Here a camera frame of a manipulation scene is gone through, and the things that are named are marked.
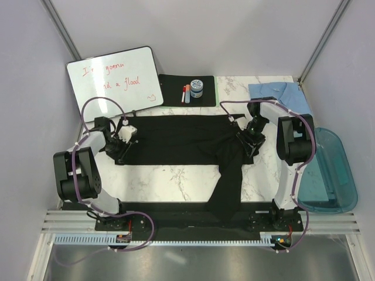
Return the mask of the black long sleeve shirt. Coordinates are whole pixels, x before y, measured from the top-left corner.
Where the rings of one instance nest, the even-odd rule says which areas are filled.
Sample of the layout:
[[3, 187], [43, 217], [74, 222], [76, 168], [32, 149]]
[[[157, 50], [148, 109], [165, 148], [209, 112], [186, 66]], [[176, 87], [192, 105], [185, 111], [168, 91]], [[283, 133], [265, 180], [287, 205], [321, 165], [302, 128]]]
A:
[[253, 163], [225, 115], [137, 116], [125, 165], [216, 165], [220, 178], [206, 203], [216, 218], [229, 220], [241, 204], [242, 166]]

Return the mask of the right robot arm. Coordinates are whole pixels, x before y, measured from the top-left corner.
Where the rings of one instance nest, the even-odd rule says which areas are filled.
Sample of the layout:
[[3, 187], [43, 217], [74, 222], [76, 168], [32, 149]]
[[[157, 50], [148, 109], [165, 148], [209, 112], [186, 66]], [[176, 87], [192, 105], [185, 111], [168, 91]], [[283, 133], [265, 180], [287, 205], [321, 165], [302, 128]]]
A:
[[270, 122], [277, 126], [276, 151], [281, 161], [277, 193], [272, 199], [268, 223], [274, 230], [287, 230], [300, 220], [298, 191], [306, 165], [316, 152], [313, 118], [299, 115], [273, 98], [253, 99], [247, 103], [252, 120], [235, 118], [236, 137], [248, 157], [255, 156], [266, 137], [263, 130]]

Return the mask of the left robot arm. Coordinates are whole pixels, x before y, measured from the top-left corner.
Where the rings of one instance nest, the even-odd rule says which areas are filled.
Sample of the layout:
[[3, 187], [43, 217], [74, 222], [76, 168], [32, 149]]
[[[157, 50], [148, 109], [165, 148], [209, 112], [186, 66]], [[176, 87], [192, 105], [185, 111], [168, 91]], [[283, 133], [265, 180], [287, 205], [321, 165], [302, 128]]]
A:
[[137, 128], [122, 116], [118, 123], [107, 117], [96, 117], [94, 126], [83, 133], [71, 149], [53, 156], [57, 193], [64, 202], [79, 203], [88, 208], [86, 215], [96, 221], [97, 231], [131, 232], [131, 217], [125, 204], [109, 195], [102, 185], [95, 161], [104, 152], [115, 165], [124, 165]]

